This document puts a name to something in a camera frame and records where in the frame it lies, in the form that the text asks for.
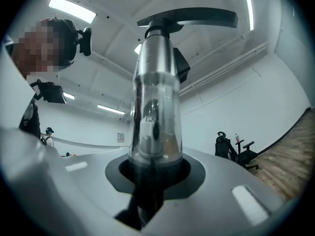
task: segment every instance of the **black chair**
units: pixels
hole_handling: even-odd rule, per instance
[[[246,166],[246,164],[249,164],[251,160],[253,160],[256,157],[256,153],[250,150],[250,146],[254,143],[251,142],[243,148],[246,148],[246,151],[241,152],[241,143],[244,140],[241,140],[239,143],[236,143],[235,145],[238,145],[238,153],[235,151],[233,146],[231,145],[231,140],[226,138],[226,134],[224,132],[218,132],[217,140],[216,140],[216,156],[220,156],[226,159],[229,159],[239,165],[241,165],[246,170],[256,168],[259,169],[258,164],[252,165],[252,166]]]

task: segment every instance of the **ceiling light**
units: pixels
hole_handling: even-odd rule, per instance
[[[63,95],[64,95],[65,97],[67,97],[67,98],[70,98],[70,99],[74,100],[74,95],[72,95],[72,94],[68,94],[68,93],[66,93],[66,92],[63,92]]]
[[[254,16],[252,12],[252,0],[246,0],[247,1],[247,6],[248,6],[248,13],[250,16],[250,30],[254,29]]]
[[[92,23],[96,17],[94,12],[66,0],[50,0],[49,7],[69,13],[88,23]]]
[[[140,49],[141,49],[141,44],[138,44],[138,46],[136,47],[136,49],[134,49],[134,51],[139,55],[140,53]]]
[[[101,108],[101,109],[104,109],[104,110],[108,110],[108,111],[111,111],[111,112],[117,113],[117,114],[120,114],[120,115],[123,115],[123,114],[124,114],[124,112],[123,112],[123,111],[119,111],[119,110],[116,110],[116,109],[112,109],[112,108],[104,107],[104,106],[102,106],[102,105],[98,105],[97,107],[98,107],[98,108]]]

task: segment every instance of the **dark hair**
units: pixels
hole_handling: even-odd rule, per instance
[[[58,19],[53,17],[47,21],[47,26],[53,28],[54,34],[63,40],[64,49],[59,53],[60,69],[67,68],[73,64],[78,43],[78,32],[74,23],[69,19]]]

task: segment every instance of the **black handle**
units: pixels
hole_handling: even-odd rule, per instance
[[[235,145],[241,144],[244,140],[240,140],[238,143],[236,143]]]
[[[252,141],[252,142],[250,142],[249,144],[246,144],[245,146],[243,146],[243,148],[248,148],[248,149],[250,149],[250,145],[252,145],[252,144],[254,144],[255,142],[254,141]]]
[[[147,27],[152,21],[163,20],[163,27],[168,33],[180,31],[184,25],[212,25],[236,28],[237,14],[233,11],[217,8],[182,8],[169,10],[147,17],[137,22],[138,26]]]
[[[188,72],[190,71],[190,66],[180,50],[173,48],[174,57],[177,65],[177,76],[180,83],[183,83],[187,79]]]

